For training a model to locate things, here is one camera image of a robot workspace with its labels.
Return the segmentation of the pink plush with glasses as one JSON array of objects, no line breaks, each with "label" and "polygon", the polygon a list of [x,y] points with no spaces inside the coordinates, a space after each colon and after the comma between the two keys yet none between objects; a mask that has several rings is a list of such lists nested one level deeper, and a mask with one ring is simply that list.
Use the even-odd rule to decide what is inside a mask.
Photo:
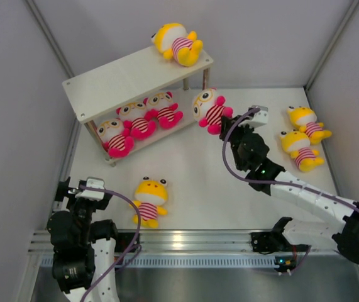
[{"label": "pink plush with glasses", "polygon": [[145,98],[143,103],[164,130],[173,128],[184,117],[183,112],[178,110],[179,105],[174,102],[170,91],[158,92]]}]

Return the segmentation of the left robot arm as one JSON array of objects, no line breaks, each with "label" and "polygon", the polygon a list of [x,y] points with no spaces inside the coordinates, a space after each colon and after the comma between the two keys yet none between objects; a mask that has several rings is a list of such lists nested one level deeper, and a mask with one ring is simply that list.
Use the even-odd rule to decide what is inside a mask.
[{"label": "left robot arm", "polygon": [[47,231],[53,245],[52,276],[69,301],[118,301],[114,262],[120,236],[112,220],[92,221],[97,210],[105,210],[112,198],[104,193],[104,181],[89,177],[78,187],[61,181],[55,200],[67,199],[65,210],[51,215]]}]

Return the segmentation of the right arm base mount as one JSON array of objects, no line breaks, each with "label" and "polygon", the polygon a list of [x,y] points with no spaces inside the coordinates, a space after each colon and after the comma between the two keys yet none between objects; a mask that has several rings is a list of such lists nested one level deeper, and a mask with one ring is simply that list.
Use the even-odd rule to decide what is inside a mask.
[{"label": "right arm base mount", "polygon": [[251,247],[255,253],[270,255],[276,252],[291,252],[288,258],[277,257],[276,263],[279,265],[275,270],[279,274],[286,273],[291,276],[302,264],[310,252],[310,246],[291,244],[284,236],[285,226],[292,221],[291,217],[282,217],[269,231],[250,233]]}]

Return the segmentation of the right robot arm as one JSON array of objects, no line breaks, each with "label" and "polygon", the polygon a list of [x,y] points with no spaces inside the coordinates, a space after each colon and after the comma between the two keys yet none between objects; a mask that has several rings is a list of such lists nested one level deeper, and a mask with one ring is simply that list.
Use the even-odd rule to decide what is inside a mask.
[{"label": "right robot arm", "polygon": [[290,245],[309,245],[337,251],[359,265],[359,201],[322,191],[294,176],[267,156],[269,147],[246,124],[251,113],[222,117],[219,137],[222,156],[229,147],[235,168],[227,168],[255,191],[282,199],[310,212],[321,222],[281,218],[271,230],[271,241],[280,250]]}]

